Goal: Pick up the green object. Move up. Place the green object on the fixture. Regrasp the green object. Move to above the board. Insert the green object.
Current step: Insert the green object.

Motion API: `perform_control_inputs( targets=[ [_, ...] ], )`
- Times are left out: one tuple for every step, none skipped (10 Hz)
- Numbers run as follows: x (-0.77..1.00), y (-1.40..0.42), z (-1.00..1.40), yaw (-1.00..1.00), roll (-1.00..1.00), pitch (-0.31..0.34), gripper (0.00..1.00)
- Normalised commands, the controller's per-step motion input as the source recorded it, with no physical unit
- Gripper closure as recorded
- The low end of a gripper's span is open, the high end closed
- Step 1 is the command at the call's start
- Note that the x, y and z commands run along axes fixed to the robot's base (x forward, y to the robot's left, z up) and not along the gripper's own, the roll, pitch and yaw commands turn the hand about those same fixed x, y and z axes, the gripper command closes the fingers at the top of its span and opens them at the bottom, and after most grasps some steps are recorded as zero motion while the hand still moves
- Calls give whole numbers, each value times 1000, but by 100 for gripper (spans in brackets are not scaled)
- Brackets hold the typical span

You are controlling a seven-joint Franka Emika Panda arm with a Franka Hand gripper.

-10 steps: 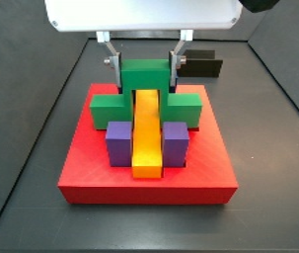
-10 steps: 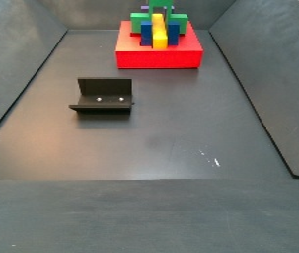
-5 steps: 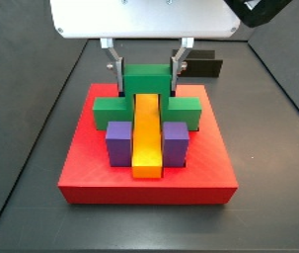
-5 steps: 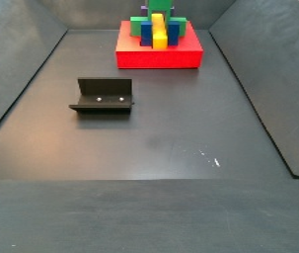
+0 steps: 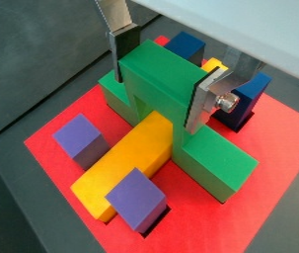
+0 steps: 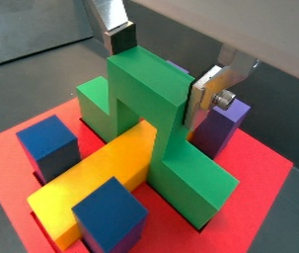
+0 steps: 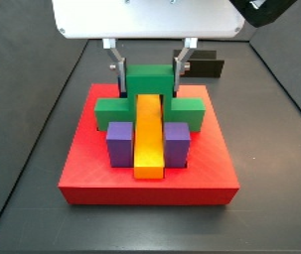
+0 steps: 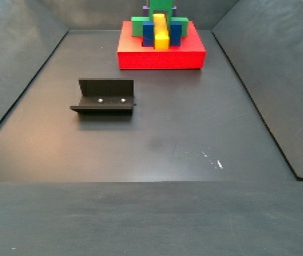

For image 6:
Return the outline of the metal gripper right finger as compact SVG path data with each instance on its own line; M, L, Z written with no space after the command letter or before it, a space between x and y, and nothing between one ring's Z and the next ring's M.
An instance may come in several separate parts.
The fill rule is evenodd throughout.
M181 123L193 130L213 107L227 110L236 95L228 88L240 83L257 67L259 60L223 44L217 64L191 82Z

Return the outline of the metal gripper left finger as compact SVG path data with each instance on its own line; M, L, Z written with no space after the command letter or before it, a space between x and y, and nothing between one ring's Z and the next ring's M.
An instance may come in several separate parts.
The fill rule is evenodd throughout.
M129 21L122 0L88 0L110 55L137 45L136 24Z

